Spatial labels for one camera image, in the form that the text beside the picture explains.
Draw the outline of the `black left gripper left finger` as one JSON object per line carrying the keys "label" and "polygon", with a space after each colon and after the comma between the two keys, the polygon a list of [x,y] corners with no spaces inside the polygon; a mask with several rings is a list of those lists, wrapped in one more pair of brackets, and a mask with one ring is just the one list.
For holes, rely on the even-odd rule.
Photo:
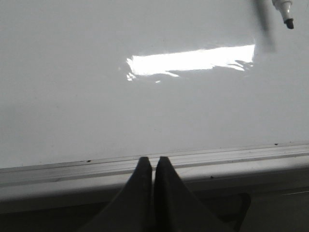
{"label": "black left gripper left finger", "polygon": [[147,227],[152,192],[152,167],[147,157],[138,164],[121,191],[83,232],[143,232]]}

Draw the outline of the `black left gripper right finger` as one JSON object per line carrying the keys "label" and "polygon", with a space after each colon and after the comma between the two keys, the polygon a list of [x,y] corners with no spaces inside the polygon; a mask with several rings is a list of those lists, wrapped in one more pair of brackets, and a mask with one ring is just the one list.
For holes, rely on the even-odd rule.
{"label": "black left gripper right finger", "polygon": [[154,181],[154,208],[160,232],[230,232],[185,186],[168,157],[160,157]]}

